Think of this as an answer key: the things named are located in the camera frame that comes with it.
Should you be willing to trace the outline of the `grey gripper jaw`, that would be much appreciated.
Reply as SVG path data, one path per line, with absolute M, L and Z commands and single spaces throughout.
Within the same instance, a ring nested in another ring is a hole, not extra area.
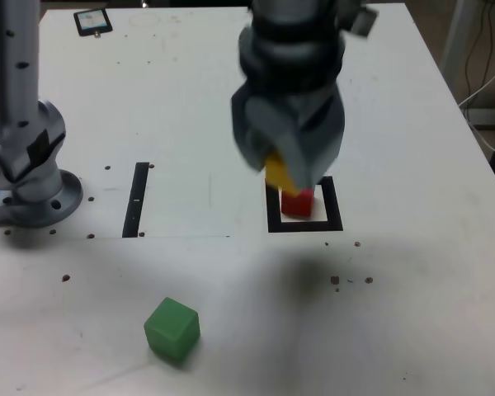
M 266 158 L 275 147 L 271 125 L 258 102 L 264 99 L 260 87 L 243 84 L 231 97 L 233 137 L 245 163 L 254 171 L 265 167 Z
M 306 96 L 253 96 L 247 99 L 247 158 L 260 171 L 275 154 L 285 173 L 277 185 L 309 189 L 336 160 L 344 128 L 336 85 Z

